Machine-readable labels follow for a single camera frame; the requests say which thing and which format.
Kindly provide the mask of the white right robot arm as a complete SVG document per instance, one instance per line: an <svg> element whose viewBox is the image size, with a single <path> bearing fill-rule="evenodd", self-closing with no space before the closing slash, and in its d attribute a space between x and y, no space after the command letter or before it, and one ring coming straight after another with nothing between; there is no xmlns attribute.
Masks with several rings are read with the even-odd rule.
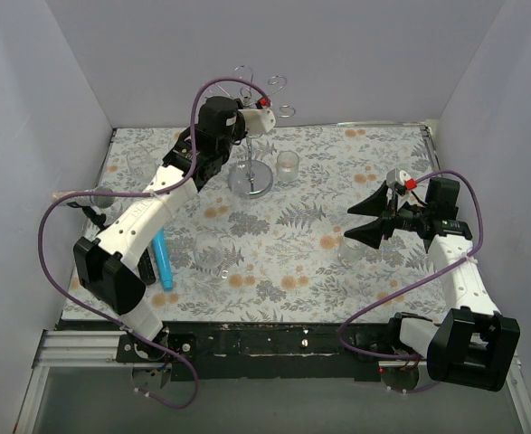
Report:
<svg viewBox="0 0 531 434"><path fill-rule="evenodd" d="M483 238L457 218L460 188L467 180L454 171L425 176L425 198L407 202L418 184L400 169L389 172L379 189L348 213L373 218L345 232L347 240L378 249L395 231L416 234L435 272L409 286L439 280L447 312L440 323L410 313L395 315L377 345L356 341L343 346L357 354L389 360L424 360L430 378L476 389L502 389L520 337L519 324L503 316L492 301L475 259Z"/></svg>

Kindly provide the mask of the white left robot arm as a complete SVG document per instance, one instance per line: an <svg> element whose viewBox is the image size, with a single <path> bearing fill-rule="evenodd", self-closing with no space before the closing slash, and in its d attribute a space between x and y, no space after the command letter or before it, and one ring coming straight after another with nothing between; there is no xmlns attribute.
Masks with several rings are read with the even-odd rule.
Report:
<svg viewBox="0 0 531 434"><path fill-rule="evenodd" d="M241 109L239 99L209 98L200 107L197 122L180 134L149 185L156 192L172 184L176 189L133 202L95 240L82 237L73 247L81 285L107 305L124 327L140 335L137 350L150 362L166 355L168 341L134 269L166 222L221 172L232 146L244 138Z"/></svg>

